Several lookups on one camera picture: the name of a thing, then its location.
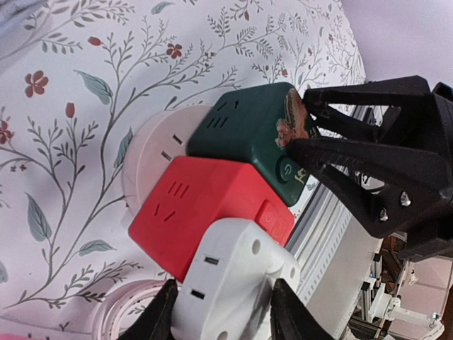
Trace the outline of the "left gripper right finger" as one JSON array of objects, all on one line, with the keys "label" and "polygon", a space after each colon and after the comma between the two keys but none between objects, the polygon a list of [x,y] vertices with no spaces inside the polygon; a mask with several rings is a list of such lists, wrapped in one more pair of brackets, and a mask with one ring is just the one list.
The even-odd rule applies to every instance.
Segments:
[{"label": "left gripper right finger", "polygon": [[276,340],[333,340],[283,278],[273,287],[270,326],[271,338]]}]

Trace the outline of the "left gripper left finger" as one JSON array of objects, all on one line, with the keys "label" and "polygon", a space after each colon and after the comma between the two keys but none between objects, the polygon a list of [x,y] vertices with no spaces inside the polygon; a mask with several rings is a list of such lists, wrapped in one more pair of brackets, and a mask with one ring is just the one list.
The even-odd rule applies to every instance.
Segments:
[{"label": "left gripper left finger", "polygon": [[134,324],[122,334],[122,340],[175,340],[171,333],[171,313],[177,297],[176,280],[167,280]]}]

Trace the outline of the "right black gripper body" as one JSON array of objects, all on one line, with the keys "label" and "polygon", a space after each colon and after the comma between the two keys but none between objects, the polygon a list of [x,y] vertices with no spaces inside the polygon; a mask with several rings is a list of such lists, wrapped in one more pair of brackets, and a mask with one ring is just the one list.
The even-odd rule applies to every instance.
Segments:
[{"label": "right black gripper body", "polygon": [[437,255],[452,256],[452,87],[439,82],[417,127],[406,140],[417,147],[441,156],[440,161],[419,156],[415,170],[421,170],[434,193],[422,186],[409,189],[411,205],[406,209],[414,219],[406,230],[408,243],[402,259],[418,262]]}]

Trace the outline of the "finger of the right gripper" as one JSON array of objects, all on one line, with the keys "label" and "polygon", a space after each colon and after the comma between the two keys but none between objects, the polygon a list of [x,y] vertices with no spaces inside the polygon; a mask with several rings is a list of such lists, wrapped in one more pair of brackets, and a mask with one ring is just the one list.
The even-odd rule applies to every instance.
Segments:
[{"label": "finger of the right gripper", "polygon": [[293,140],[290,159],[327,187],[373,237],[406,231],[414,221],[407,207],[409,189],[422,186],[433,194],[421,170],[419,156],[440,161],[421,149],[338,138]]},{"label": "finger of the right gripper", "polygon": [[430,94],[427,80],[415,75],[359,85],[308,89],[302,101],[308,113],[316,118],[318,127],[349,140],[375,142],[383,134],[380,127],[346,115],[334,106],[348,105],[361,108],[386,106],[399,108],[402,114],[407,108],[412,109],[425,104]]}]

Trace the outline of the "white plug adapter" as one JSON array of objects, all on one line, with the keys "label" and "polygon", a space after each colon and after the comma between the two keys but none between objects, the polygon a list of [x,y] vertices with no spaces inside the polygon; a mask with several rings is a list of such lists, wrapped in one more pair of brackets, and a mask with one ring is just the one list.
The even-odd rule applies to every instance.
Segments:
[{"label": "white plug adapter", "polygon": [[279,278],[299,284],[297,260],[254,221],[213,222],[203,235],[171,315],[175,339],[270,339]]}]

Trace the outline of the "red cube socket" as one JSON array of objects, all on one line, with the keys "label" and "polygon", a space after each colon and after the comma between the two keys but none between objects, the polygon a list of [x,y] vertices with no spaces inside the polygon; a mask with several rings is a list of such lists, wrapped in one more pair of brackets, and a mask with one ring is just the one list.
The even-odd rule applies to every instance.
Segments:
[{"label": "red cube socket", "polygon": [[182,282],[207,228],[226,217],[256,222],[280,245],[295,225],[289,208],[252,165],[181,156],[144,201],[129,236]]}]

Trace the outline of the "dark green cube socket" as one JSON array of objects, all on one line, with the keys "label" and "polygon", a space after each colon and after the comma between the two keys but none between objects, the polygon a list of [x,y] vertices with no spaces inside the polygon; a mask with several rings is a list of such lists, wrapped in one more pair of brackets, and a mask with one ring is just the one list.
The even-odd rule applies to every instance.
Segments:
[{"label": "dark green cube socket", "polygon": [[195,129],[186,152],[252,164],[291,207],[309,175],[287,156],[286,147],[319,135],[298,91],[278,82],[224,93]]}]

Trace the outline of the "round pink socket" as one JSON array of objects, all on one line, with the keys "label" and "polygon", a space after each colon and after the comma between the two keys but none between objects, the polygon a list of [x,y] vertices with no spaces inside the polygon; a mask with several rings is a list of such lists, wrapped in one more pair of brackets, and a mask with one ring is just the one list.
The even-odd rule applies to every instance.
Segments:
[{"label": "round pink socket", "polygon": [[138,130],[127,149],[121,184],[127,211],[121,225],[127,229],[168,165],[186,154],[186,145],[210,111],[195,105],[165,110],[152,116]]}]

